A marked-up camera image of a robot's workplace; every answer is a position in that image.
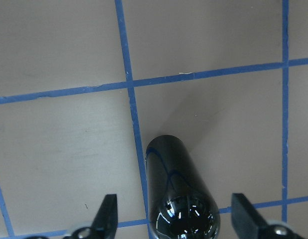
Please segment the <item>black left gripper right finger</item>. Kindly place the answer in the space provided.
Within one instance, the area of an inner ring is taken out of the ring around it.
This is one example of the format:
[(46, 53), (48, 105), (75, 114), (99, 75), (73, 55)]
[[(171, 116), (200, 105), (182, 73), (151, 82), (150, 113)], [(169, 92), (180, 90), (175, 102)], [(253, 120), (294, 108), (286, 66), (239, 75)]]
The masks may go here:
[(261, 239), (268, 223), (243, 193), (231, 196), (231, 223), (239, 239)]

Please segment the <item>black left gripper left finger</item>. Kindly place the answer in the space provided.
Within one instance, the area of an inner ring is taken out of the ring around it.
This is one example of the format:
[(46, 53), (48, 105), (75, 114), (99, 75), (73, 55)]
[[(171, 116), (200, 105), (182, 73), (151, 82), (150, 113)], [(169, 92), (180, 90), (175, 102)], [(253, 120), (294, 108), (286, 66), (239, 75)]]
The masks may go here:
[(114, 239), (118, 228), (116, 194), (107, 194), (91, 224), (93, 239)]

